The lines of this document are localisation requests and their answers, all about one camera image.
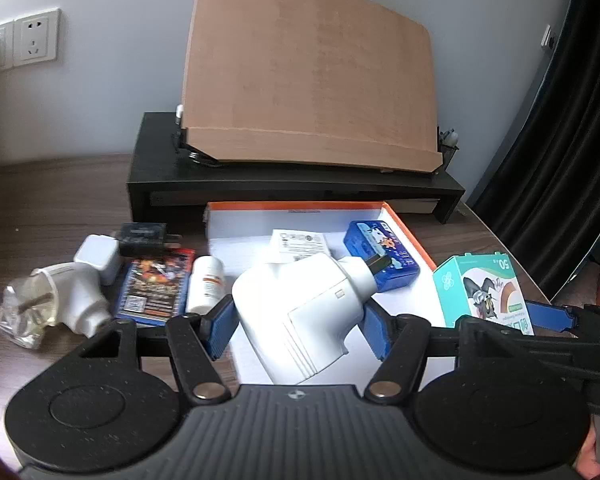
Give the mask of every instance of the gray wall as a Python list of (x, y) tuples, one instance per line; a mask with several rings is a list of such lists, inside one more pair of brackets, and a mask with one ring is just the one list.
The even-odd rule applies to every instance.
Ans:
[[(374, 0), (432, 37), (438, 119), (461, 133), (450, 172), (468, 190), (536, 74), (568, 0)], [(142, 112), (180, 101), (193, 0), (0, 0), (0, 22), (63, 11), (59, 60), (0, 72), (0, 164), (129, 152)]]

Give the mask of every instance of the white pill bottle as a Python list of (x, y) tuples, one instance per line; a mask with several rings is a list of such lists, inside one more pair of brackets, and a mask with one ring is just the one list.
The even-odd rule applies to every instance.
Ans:
[(224, 265), (213, 256), (200, 256), (193, 262), (189, 279), (187, 312), (203, 316), (224, 296)]

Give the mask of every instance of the green box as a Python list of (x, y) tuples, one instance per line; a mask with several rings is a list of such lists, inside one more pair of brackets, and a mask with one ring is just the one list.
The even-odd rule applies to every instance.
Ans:
[(520, 285), (507, 254), (452, 256), (433, 273), (447, 327), (465, 314), (533, 335)]

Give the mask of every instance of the curtain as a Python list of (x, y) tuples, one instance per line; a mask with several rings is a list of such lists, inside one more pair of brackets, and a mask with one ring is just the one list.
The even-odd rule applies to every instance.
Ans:
[(531, 113), (474, 211), (549, 298), (600, 234), (600, 0), (571, 0)]

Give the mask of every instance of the barcode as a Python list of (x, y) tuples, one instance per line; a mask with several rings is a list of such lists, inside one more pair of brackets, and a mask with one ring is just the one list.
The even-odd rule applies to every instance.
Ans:
[(142, 296), (127, 296), (125, 301), (125, 310), (131, 312), (144, 312), (144, 306), (146, 305), (146, 298)]

